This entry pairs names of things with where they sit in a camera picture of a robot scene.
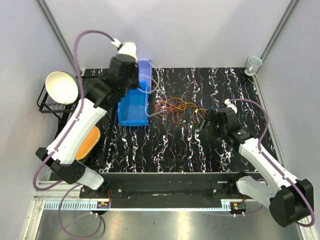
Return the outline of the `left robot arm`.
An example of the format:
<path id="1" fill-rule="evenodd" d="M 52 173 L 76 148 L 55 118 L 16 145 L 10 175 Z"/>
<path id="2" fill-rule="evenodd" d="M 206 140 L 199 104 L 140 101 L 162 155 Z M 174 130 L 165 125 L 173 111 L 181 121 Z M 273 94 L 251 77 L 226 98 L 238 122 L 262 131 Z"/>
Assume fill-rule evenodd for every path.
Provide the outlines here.
<path id="1" fill-rule="evenodd" d="M 78 183 L 90 188 L 97 198 L 108 193 L 104 178 L 76 159 L 76 154 L 92 128 L 109 109 L 118 104 L 130 89 L 139 88 L 138 59 L 135 53 L 118 53 L 109 69 L 84 87 L 84 98 L 58 137 L 48 146 L 40 147 L 36 156 L 44 165 L 68 184 Z"/>

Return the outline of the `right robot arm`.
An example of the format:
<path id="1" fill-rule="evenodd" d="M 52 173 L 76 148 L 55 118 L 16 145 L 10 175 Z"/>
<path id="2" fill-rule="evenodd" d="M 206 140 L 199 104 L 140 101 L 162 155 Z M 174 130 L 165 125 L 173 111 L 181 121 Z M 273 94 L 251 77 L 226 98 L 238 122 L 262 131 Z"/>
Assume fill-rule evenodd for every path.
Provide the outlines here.
<path id="1" fill-rule="evenodd" d="M 208 132 L 223 139 L 229 146 L 246 158 L 265 183 L 240 173 L 238 178 L 227 185 L 228 195 L 239 198 L 246 195 L 264 207 L 281 227 L 298 224 L 300 220 L 314 215 L 314 189 L 307 179 L 299 180 L 288 172 L 259 143 L 259 139 L 247 127 L 242 127 L 236 112 L 230 107 L 207 110 L 199 126 L 208 128 Z"/>

